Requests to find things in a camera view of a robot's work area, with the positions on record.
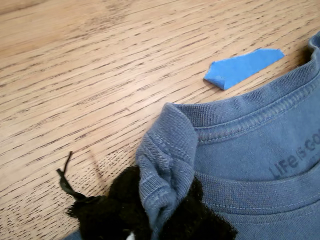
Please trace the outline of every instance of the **blue painter's tape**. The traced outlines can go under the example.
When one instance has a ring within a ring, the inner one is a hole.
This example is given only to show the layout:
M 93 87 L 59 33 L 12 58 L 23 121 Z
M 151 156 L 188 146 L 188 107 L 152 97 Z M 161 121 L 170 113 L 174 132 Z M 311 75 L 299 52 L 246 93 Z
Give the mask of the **blue painter's tape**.
M 71 233 L 69 236 L 67 236 L 63 240 L 82 240 L 80 231 L 77 230 L 77 231 Z
M 284 56 L 279 49 L 259 48 L 245 55 L 214 61 L 204 79 L 226 90 Z

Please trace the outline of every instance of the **wooden table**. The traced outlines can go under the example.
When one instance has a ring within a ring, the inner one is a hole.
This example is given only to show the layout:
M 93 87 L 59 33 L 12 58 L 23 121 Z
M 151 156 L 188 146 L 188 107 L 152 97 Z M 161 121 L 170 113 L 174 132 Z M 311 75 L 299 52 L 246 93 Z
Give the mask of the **wooden table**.
M 99 195 L 134 162 L 165 102 L 248 92 L 308 60 L 319 0 L 4 0 L 0 6 L 0 232 L 51 240 L 77 228 L 57 168 Z M 210 63 L 257 48 L 285 57 L 227 91 Z

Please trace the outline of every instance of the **blue t-shirt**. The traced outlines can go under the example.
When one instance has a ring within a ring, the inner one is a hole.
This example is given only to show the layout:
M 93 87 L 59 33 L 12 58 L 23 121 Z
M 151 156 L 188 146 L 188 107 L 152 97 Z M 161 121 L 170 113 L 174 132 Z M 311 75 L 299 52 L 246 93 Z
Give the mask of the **blue t-shirt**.
M 308 63 L 252 92 L 164 106 L 136 153 L 153 240 L 194 175 L 237 240 L 320 239 L 320 32 L 309 47 Z

